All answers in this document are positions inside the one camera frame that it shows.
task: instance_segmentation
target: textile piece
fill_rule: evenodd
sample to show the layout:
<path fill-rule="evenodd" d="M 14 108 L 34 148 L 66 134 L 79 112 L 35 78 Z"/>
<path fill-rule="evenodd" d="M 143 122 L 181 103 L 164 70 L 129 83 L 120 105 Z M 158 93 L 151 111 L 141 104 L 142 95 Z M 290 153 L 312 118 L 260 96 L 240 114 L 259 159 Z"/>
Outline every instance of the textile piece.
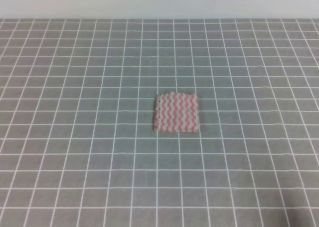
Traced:
<path fill-rule="evenodd" d="M 197 95 L 175 92 L 157 95 L 154 131 L 199 131 Z"/>

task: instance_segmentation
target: small fabric square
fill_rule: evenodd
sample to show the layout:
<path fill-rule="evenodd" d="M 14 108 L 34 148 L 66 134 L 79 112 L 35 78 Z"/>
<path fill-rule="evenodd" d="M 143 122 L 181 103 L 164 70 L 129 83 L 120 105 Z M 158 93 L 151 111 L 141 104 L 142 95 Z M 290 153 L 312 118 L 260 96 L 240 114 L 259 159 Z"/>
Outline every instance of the small fabric square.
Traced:
<path fill-rule="evenodd" d="M 175 92 L 157 95 L 154 131 L 198 132 L 197 95 Z"/>

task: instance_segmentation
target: grid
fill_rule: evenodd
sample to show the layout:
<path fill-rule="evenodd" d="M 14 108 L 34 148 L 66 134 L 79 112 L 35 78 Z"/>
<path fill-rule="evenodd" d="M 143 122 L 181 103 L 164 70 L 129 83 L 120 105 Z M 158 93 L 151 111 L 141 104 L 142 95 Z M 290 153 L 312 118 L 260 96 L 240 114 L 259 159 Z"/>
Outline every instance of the grid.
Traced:
<path fill-rule="evenodd" d="M 0 19 L 0 227 L 319 227 L 318 63 L 317 19 Z"/>

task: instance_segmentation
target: white backdrop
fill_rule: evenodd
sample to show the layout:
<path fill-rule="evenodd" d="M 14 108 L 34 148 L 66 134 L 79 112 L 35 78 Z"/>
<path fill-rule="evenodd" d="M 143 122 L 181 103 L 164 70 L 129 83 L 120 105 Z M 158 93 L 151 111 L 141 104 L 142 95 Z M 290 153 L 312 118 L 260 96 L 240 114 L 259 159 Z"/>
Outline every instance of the white backdrop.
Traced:
<path fill-rule="evenodd" d="M 0 17 L 319 18 L 319 0 L 0 0 Z"/>

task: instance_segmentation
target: white grid line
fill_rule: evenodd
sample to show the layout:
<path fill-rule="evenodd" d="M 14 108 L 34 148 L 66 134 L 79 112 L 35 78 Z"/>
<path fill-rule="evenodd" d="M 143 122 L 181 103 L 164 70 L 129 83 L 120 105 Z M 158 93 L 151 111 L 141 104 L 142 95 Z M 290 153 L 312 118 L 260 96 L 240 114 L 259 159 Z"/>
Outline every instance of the white grid line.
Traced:
<path fill-rule="evenodd" d="M 141 81 L 141 66 L 139 68 L 139 86 Z M 134 152 L 133 152 L 133 174 L 132 174 L 132 190 L 131 190 L 131 210 L 130 210 L 130 227 L 132 227 L 132 215 L 133 215 L 133 197 L 134 197 L 134 183 L 135 183 L 135 164 L 136 164 L 136 146 L 137 146 L 137 137 L 138 137 L 138 118 L 139 118 L 139 102 L 140 102 L 140 89 L 138 88 L 138 97 L 137 97 L 137 107 L 136 107 L 136 123 L 135 123 L 135 142 L 134 142 Z"/>
<path fill-rule="evenodd" d="M 192 56 L 192 64 L 194 65 L 194 58 L 193 58 L 193 51 L 192 51 L 192 42 L 190 41 L 190 47 L 191 47 L 191 56 Z M 196 86 L 196 79 L 195 79 L 195 69 L 193 68 L 193 77 L 194 77 L 194 85 Z M 206 174 L 205 174 L 205 162 L 204 162 L 204 155 L 203 155 L 203 146 L 202 146 L 202 139 L 201 139 L 201 133 L 199 131 L 199 143 L 200 143 L 200 151 L 201 151 L 201 162 L 203 165 L 203 176 L 204 176 L 204 186 L 205 186 L 205 198 L 206 198 L 206 206 L 207 206 L 207 218 L 208 218 L 208 226 L 211 227 L 211 219 L 210 219 L 210 213 L 209 213 L 209 203 L 208 203 L 208 194 L 207 194 L 207 182 L 206 182 Z"/>
<path fill-rule="evenodd" d="M 20 101 L 21 101 L 22 93 L 21 93 L 21 95 L 20 95 L 20 98 L 18 99 L 18 103 L 17 103 L 17 105 L 16 105 L 15 111 L 17 111 L 18 105 L 19 105 L 19 103 L 20 103 Z M 4 137 L 5 139 L 7 138 L 8 134 L 9 134 L 10 124 L 9 124 L 9 127 L 8 127 L 6 133 L 5 133 L 5 137 Z M 30 134 L 30 131 L 31 131 L 31 126 L 30 126 L 29 129 L 28 129 L 27 136 Z M 25 142 L 24 142 L 24 144 L 23 144 L 22 151 L 23 151 L 24 148 L 25 148 L 25 143 L 26 143 L 26 140 L 25 140 Z M 4 145 L 4 142 L 2 142 L 2 145 L 1 145 L 1 148 L 0 148 L 0 153 L 2 152 L 3 145 Z M 19 167 L 19 165 L 20 165 L 21 158 L 22 158 L 22 155 L 19 157 L 18 162 L 17 162 L 17 164 L 16 164 L 15 172 L 13 173 L 13 177 L 12 177 L 12 180 L 11 180 L 11 183 L 10 183 L 10 188 L 9 188 L 9 190 L 8 190 L 8 193 L 7 193 L 6 198 L 5 198 L 5 201 L 4 201 L 4 205 L 3 205 L 4 208 L 7 206 L 7 203 L 8 203 L 8 200 L 9 200 L 9 196 L 10 196 L 10 193 L 11 193 L 11 188 L 12 188 L 12 186 L 13 186 L 13 181 L 14 181 L 15 176 L 16 176 L 16 173 L 17 173 L 17 171 L 18 171 L 18 167 Z M 4 211 L 2 211 L 2 212 L 0 213 L 0 223 L 1 223 L 2 218 L 3 218 L 3 213 L 4 213 Z"/>
<path fill-rule="evenodd" d="M 127 27 L 128 27 L 128 22 L 126 22 L 125 37 L 127 36 Z M 123 75 L 123 69 L 124 69 L 124 68 L 123 68 L 123 65 L 124 65 L 124 59 L 123 59 L 123 62 L 122 62 L 121 76 Z M 119 106 L 120 106 L 120 100 L 118 100 L 118 104 L 117 104 L 115 123 L 117 123 L 117 120 L 118 120 Z M 115 124 L 110 167 L 112 167 L 112 165 L 113 165 L 113 154 L 114 154 L 114 146 L 115 146 L 115 138 L 116 138 L 116 129 L 117 129 L 117 125 Z M 110 187 L 111 172 L 112 172 L 112 171 L 110 170 L 110 172 L 109 172 L 109 180 L 108 180 L 108 187 Z M 110 194 L 110 192 L 109 192 L 109 190 L 108 190 L 107 193 L 106 193 L 106 203 L 105 203 L 105 211 L 104 211 L 104 218 L 103 218 L 103 226 L 106 225 L 106 220 L 107 220 L 107 207 L 108 207 L 108 201 L 109 201 L 109 194 Z"/>
<path fill-rule="evenodd" d="M 47 76 L 46 76 L 46 78 L 45 78 L 45 83 L 47 82 L 48 77 L 49 77 L 49 72 L 48 72 L 48 74 L 47 74 Z M 36 112 L 38 111 L 39 104 L 40 104 L 40 100 L 38 101 L 37 106 L 36 106 L 36 109 L 35 109 L 35 112 L 34 112 L 34 114 L 33 114 L 31 125 L 33 125 L 33 123 L 34 123 L 35 115 L 36 115 Z M 30 131 L 31 131 L 31 126 L 30 126 L 30 128 L 29 128 L 27 137 L 29 137 Z M 43 160 L 44 160 L 44 155 L 43 155 L 43 157 L 42 157 L 42 159 L 41 159 L 41 165 L 42 165 L 42 163 L 43 163 Z M 34 189 L 32 190 L 32 195 L 31 195 L 31 199 L 30 199 L 30 203 L 29 203 L 29 209 L 28 209 L 28 211 L 27 211 L 27 213 L 26 213 L 25 220 L 24 220 L 24 224 L 23 224 L 24 227 L 26 226 L 26 223 L 27 223 L 27 220 L 28 220 L 28 216 L 29 216 L 29 213 L 30 213 L 30 207 L 31 207 L 31 203 L 32 203 L 32 201 L 33 201 L 33 197 L 34 197 L 34 193 L 35 193 L 35 188 L 36 188 L 36 185 L 37 185 L 37 182 L 38 182 L 39 175 L 40 175 L 40 171 L 39 171 L 38 174 L 37 174 L 36 181 L 35 181 L 35 184 L 34 184 Z"/>
<path fill-rule="evenodd" d="M 257 106 L 257 111 L 258 111 L 259 119 L 260 119 L 260 121 L 261 121 L 263 133 L 264 133 L 264 136 L 265 136 L 265 140 L 266 140 L 268 152 L 269 152 L 269 154 L 270 154 L 270 153 L 271 153 L 271 150 L 270 150 L 270 147 L 269 147 L 268 140 L 267 140 L 267 138 L 266 138 L 267 135 L 266 135 L 266 131 L 265 131 L 263 119 L 262 119 L 262 116 L 261 116 L 261 113 L 260 113 L 260 110 L 259 110 L 259 107 L 258 107 L 258 103 L 257 103 L 257 100 L 256 100 L 256 94 L 255 94 L 255 91 L 254 91 L 254 90 L 253 90 L 253 95 L 254 95 L 254 98 L 255 98 L 255 103 L 256 103 L 256 106 Z M 273 167 L 273 169 L 274 169 L 276 182 L 277 182 L 277 184 L 278 184 L 278 187 L 280 187 L 279 180 L 278 180 L 278 175 L 277 175 L 277 172 L 276 172 L 276 167 L 275 167 L 275 164 L 274 164 L 274 160 L 273 160 L 272 155 L 270 155 L 270 159 L 271 159 L 272 167 Z M 286 210 L 286 204 L 285 204 L 285 201 L 284 201 L 284 197 L 283 197 L 283 193 L 282 193 L 282 191 L 281 191 L 281 188 L 279 188 L 279 193 L 280 193 L 281 201 L 282 201 L 282 203 L 283 203 L 283 207 L 284 207 L 284 211 L 285 211 L 285 217 L 286 217 L 286 220 L 287 220 L 287 224 L 288 224 L 288 227 L 290 227 L 290 222 L 289 222 L 289 218 L 288 218 L 288 214 L 287 214 L 287 210 Z"/>
<path fill-rule="evenodd" d="M 68 74 L 69 67 L 70 67 L 70 64 L 68 65 L 68 68 L 67 68 L 67 71 L 66 71 L 66 75 Z M 61 92 L 61 94 L 60 94 L 60 96 L 59 96 L 59 99 L 58 99 L 58 105 L 57 105 L 57 108 L 56 108 L 55 113 L 54 113 L 53 121 L 55 121 L 55 119 L 56 119 L 57 109 L 58 109 L 58 106 L 59 106 L 59 104 L 60 104 L 61 97 L 62 97 L 62 92 Z M 53 130 L 53 125 L 52 125 L 52 127 L 51 127 L 51 129 L 50 129 L 49 137 L 51 137 L 52 130 Z M 44 148 L 44 153 L 46 153 L 48 144 L 49 144 L 49 139 L 47 139 L 47 142 L 46 142 L 46 145 L 45 145 L 45 148 Z M 41 165 L 40 165 L 40 168 L 39 168 L 39 169 L 42 169 L 43 160 L 44 160 L 44 157 L 42 158 Z M 64 173 L 64 169 L 63 169 L 62 172 L 61 172 L 61 177 L 60 177 L 60 181 L 59 181 L 59 187 L 61 187 L 62 178 L 63 178 L 63 173 Z M 54 207 L 55 207 L 55 208 L 53 209 L 52 217 L 51 217 L 51 220 L 50 220 L 50 226 L 52 226 L 52 224 L 53 224 L 54 214 L 55 214 L 55 210 L 56 210 L 56 204 L 57 204 L 57 200 L 58 200 L 58 194 L 59 194 L 59 189 L 58 189 L 58 191 L 57 191 L 56 199 L 55 199 L 55 202 L 54 202 Z"/>
<path fill-rule="evenodd" d="M 95 29 L 96 29 L 96 24 L 97 24 L 97 23 L 96 23 L 96 21 L 95 21 L 93 36 L 94 36 Z M 92 44 L 93 44 L 93 40 L 91 41 L 91 48 L 90 48 L 89 53 L 91 53 Z M 86 74 L 87 69 L 88 69 L 88 64 L 87 64 L 87 66 L 86 66 L 86 68 L 85 68 L 85 74 Z M 81 88 L 81 93 L 82 93 L 82 90 L 83 90 L 84 81 L 85 81 L 85 79 L 83 79 L 83 85 L 82 85 L 82 88 Z M 79 106 L 80 106 L 80 102 L 78 102 L 77 111 L 79 110 Z M 85 187 L 85 185 L 86 185 L 86 179 L 87 179 L 87 175 L 88 175 L 87 170 L 89 169 L 89 164 L 90 164 L 90 157 L 91 157 L 90 154 L 91 154 L 91 152 L 92 152 L 93 136 L 94 136 L 94 131 L 95 131 L 95 127 L 96 127 L 95 124 L 96 124 L 97 115 L 98 115 L 98 114 L 96 113 L 95 122 L 94 122 L 94 127 L 93 127 L 93 135 L 92 135 L 92 140 L 91 140 L 91 145 L 90 145 L 90 151 L 89 151 L 89 157 L 88 157 L 88 163 L 87 163 L 86 171 L 85 171 L 85 177 L 84 177 L 84 183 L 83 183 L 83 190 L 82 190 L 82 194 L 81 194 L 81 201 L 80 201 L 80 206 L 79 206 L 78 219 L 77 219 L 77 222 L 76 222 L 76 226 L 77 226 L 77 227 L 79 226 L 79 223 L 80 223 L 80 216 L 81 216 L 82 205 L 83 205 L 83 197 L 84 197 L 84 191 L 85 191 L 84 187 Z M 73 135 L 74 127 L 75 127 L 75 125 L 73 125 L 73 127 L 72 127 L 71 136 Z"/>
<path fill-rule="evenodd" d="M 157 58 L 157 65 L 158 67 L 156 68 L 156 72 L 157 72 L 157 89 L 156 89 L 156 93 L 159 93 L 159 58 Z M 159 133 L 156 132 L 156 153 L 159 152 Z M 155 222 L 155 226 L 158 227 L 159 225 L 159 156 L 156 155 L 156 222 Z"/>
<path fill-rule="evenodd" d="M 213 81 L 214 96 L 216 96 L 215 82 L 214 82 L 214 76 L 213 76 L 212 69 L 210 69 L 210 72 L 211 72 L 212 81 Z M 227 171 L 227 181 L 228 181 L 229 188 L 231 188 L 230 175 L 229 175 L 228 163 L 227 163 L 227 158 L 226 158 L 226 151 L 225 151 L 223 132 L 222 132 L 221 123 L 220 123 L 220 115 L 219 115 L 219 110 L 218 110 L 217 99 L 216 99 L 216 108 L 217 108 L 217 116 L 218 116 L 218 121 L 219 121 L 219 131 L 220 131 L 220 135 L 221 135 L 221 142 L 222 142 L 222 146 L 223 146 L 223 155 L 224 155 L 224 160 L 225 160 L 225 167 L 226 167 L 226 171 Z M 232 204 L 232 209 L 233 209 L 233 216 L 234 216 L 234 220 L 235 220 L 235 227 L 237 227 L 237 216 L 236 216 L 236 212 L 235 212 L 235 204 L 234 204 L 234 197 L 233 197 L 233 192 L 232 191 L 230 191 L 230 198 L 231 198 L 231 204 Z"/>
<path fill-rule="evenodd" d="M 227 58 L 227 64 L 228 64 L 229 72 L 231 72 L 230 66 L 229 66 L 229 61 L 228 61 L 227 53 L 226 53 L 226 58 Z M 231 80 L 231 84 L 232 84 L 232 87 L 233 87 L 233 92 L 235 93 L 233 80 Z M 238 108 L 238 102 L 237 102 L 237 100 L 236 100 L 236 107 L 237 107 L 237 110 L 238 110 L 238 117 L 239 117 L 241 132 L 242 132 L 243 137 L 245 137 L 243 125 L 242 125 L 242 122 L 241 122 L 241 116 L 240 116 L 240 114 L 239 114 L 239 108 Z M 246 150 L 246 153 L 247 153 L 247 159 L 248 159 L 249 169 L 251 170 L 251 171 L 250 171 L 250 174 L 251 174 L 251 178 L 252 178 L 252 180 L 253 180 L 253 186 L 254 186 L 254 191 L 255 191 L 255 197 L 256 197 L 256 201 L 257 201 L 258 211 L 259 211 L 260 222 L 261 222 L 261 226 L 264 227 L 263 216 L 262 216 L 262 213 L 261 213 L 260 204 L 259 204 L 259 198 L 258 198 L 258 194 L 257 194 L 257 190 L 256 190 L 255 177 L 254 177 L 254 175 L 253 175 L 252 167 L 251 167 L 251 163 L 250 163 L 250 159 L 249 159 L 249 156 L 248 156 L 248 149 L 247 149 L 246 139 L 245 139 L 245 138 L 243 138 L 243 139 L 244 139 L 245 150 Z"/>
<path fill-rule="evenodd" d="M 173 39 L 174 39 L 174 54 L 176 54 L 176 49 L 175 49 L 175 32 L 173 32 Z M 176 68 L 176 57 L 174 57 L 174 68 L 175 68 L 175 75 L 177 75 L 177 68 Z M 176 81 L 176 78 L 175 77 L 175 84 L 176 84 L 176 92 L 177 92 L 177 81 Z M 183 186 L 183 180 L 182 180 L 182 172 L 181 172 L 181 151 L 180 151 L 180 134 L 179 132 L 177 133 L 177 139 L 178 139 L 178 158 L 179 158 L 179 182 L 180 182 L 180 204 L 181 206 L 184 206 L 184 201 L 183 201 L 183 189 L 182 189 L 182 186 Z M 181 225 L 182 227 L 185 226 L 184 224 L 184 209 L 181 210 Z"/>
<path fill-rule="evenodd" d="M 282 67 L 283 67 L 284 64 L 283 64 L 282 59 L 281 59 L 280 56 L 279 56 L 279 59 L 280 59 L 280 62 L 281 62 L 281 64 L 282 64 Z M 284 126 L 284 130 L 285 130 L 286 136 L 288 137 L 288 133 L 287 133 L 287 130 L 286 130 L 286 127 L 285 127 L 285 126 Z M 292 149 L 290 140 L 288 141 L 288 143 L 289 143 L 289 147 L 290 147 L 290 149 L 291 149 L 291 152 L 293 153 L 293 149 Z M 300 174 L 300 171 L 299 171 L 299 168 L 298 168 L 298 164 L 297 164 L 297 161 L 296 161 L 296 158 L 295 158 L 294 155 L 293 155 L 293 159 L 294 159 L 294 163 L 295 163 L 295 166 L 296 166 L 296 168 L 297 168 L 297 171 L 298 171 L 299 178 L 300 178 L 300 180 L 301 180 L 302 187 L 304 188 L 304 194 L 305 194 L 305 197 L 306 197 L 306 200 L 307 200 L 308 207 L 310 208 L 310 203 L 309 203 L 308 196 L 307 196 L 307 193 L 306 193 L 306 190 L 305 190 L 305 185 L 304 185 L 304 182 L 303 182 L 303 180 L 302 180 L 302 177 L 301 177 L 301 174 Z M 311 210 L 310 210 L 310 214 L 311 214 L 311 217 L 312 217 L 312 219 L 313 219 L 314 226 L 317 226 L 317 224 L 316 224 L 316 222 L 315 222 L 315 219 L 314 219 L 313 212 L 312 212 Z"/>

